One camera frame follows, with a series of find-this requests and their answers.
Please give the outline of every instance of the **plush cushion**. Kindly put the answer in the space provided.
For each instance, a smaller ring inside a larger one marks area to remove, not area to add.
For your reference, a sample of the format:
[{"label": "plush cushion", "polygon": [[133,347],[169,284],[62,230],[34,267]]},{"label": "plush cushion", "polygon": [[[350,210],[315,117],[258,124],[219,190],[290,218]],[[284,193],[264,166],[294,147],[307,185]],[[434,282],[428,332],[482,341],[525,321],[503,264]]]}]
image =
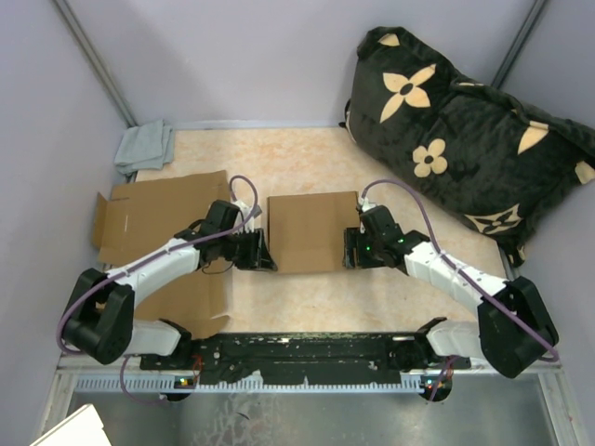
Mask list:
[{"label": "plush cushion", "polygon": [[514,265],[539,219],[595,177],[592,129],[468,78],[404,28],[375,28],[357,54],[353,139]]}]

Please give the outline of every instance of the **table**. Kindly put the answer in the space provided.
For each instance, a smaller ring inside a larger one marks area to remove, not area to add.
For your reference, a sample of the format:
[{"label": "table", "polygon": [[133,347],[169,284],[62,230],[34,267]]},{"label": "table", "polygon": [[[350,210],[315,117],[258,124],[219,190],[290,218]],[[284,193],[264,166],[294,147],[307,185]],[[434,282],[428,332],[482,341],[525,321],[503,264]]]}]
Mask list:
[{"label": "table", "polygon": [[[217,129],[178,131],[175,161],[162,171],[141,171],[137,181],[225,169],[250,177],[261,197],[357,190],[392,173],[350,140],[342,128]],[[250,190],[238,196],[251,203]],[[402,229],[427,233],[415,202],[395,186],[374,187]],[[496,243],[465,228],[424,200],[444,250],[486,273],[504,277]],[[266,218],[261,219],[266,229]],[[448,295],[395,269],[282,275],[233,269],[227,273],[226,332],[411,331],[434,317],[473,319]]]}]

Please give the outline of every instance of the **towel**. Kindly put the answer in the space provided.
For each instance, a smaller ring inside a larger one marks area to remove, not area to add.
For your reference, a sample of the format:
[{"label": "towel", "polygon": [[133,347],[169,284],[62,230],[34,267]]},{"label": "towel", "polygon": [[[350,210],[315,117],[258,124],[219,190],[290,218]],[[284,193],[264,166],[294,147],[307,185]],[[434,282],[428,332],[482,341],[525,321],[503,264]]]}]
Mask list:
[{"label": "towel", "polygon": [[161,170],[174,161],[174,132],[163,120],[126,130],[114,164],[118,172],[129,175],[141,169]]}]

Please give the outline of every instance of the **flattened cardboard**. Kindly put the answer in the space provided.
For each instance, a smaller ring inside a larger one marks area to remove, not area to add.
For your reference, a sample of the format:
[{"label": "flattened cardboard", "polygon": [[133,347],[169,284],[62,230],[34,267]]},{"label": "flattened cardboard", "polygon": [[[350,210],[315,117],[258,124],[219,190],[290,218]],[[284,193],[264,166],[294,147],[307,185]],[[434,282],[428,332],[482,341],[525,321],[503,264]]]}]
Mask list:
[{"label": "flattened cardboard", "polygon": [[269,247],[280,273],[339,271],[343,230],[358,227],[357,192],[269,197]]},{"label": "flattened cardboard", "polygon": [[[203,218],[217,199],[230,199],[225,171],[115,186],[109,201],[98,196],[93,243],[99,261],[122,266],[145,256]],[[147,297],[135,318],[168,319],[195,338],[214,335],[229,320],[213,319],[226,310],[223,280],[200,271],[182,276]]]}]

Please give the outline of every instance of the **white wall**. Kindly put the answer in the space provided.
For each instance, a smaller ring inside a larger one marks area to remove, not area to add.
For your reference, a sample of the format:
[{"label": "white wall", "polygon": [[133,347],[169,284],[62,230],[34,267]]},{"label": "white wall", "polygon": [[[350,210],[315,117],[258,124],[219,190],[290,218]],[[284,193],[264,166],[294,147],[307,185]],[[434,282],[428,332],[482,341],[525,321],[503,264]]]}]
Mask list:
[{"label": "white wall", "polygon": [[[505,90],[595,127],[595,3],[549,2]],[[595,183],[575,191],[527,246],[522,274],[539,286],[560,332],[564,368],[589,421],[595,413]],[[587,423],[592,439],[595,425]]]},{"label": "white wall", "polygon": [[124,126],[48,1],[0,15],[0,443],[29,444],[58,362],[54,331],[94,265],[97,190]]},{"label": "white wall", "polygon": [[355,47],[403,25],[489,83],[532,0],[71,0],[142,123],[336,123]]}]

